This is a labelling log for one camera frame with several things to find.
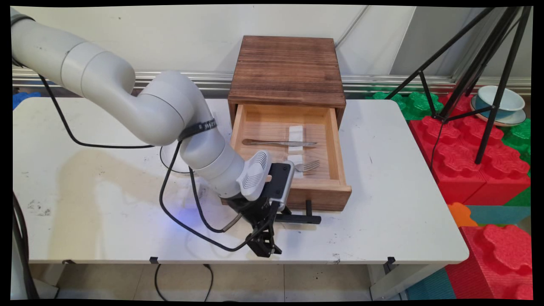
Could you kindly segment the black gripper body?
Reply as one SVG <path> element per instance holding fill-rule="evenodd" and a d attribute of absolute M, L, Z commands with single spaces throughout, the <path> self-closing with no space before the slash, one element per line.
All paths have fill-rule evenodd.
<path fill-rule="evenodd" d="M 270 201 L 266 197 L 255 201 L 247 200 L 245 197 L 231 197 L 227 199 L 227 205 L 237 213 L 237 217 L 227 223 L 228 230 L 241 218 L 250 223 L 253 230 L 257 230 L 266 223 L 271 213 Z"/>

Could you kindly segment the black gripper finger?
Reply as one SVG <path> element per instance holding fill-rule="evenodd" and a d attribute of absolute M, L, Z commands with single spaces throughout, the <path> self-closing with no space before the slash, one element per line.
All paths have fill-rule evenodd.
<path fill-rule="evenodd" d="M 254 238 L 247 235 L 247 246 L 256 256 L 269 258 L 271 256 L 271 235 L 268 230 L 260 232 Z"/>
<path fill-rule="evenodd" d="M 268 248 L 269 248 L 269 255 L 277 254 L 281 255 L 282 250 L 276 245 L 274 240 L 274 233 L 272 231 L 268 231 Z"/>

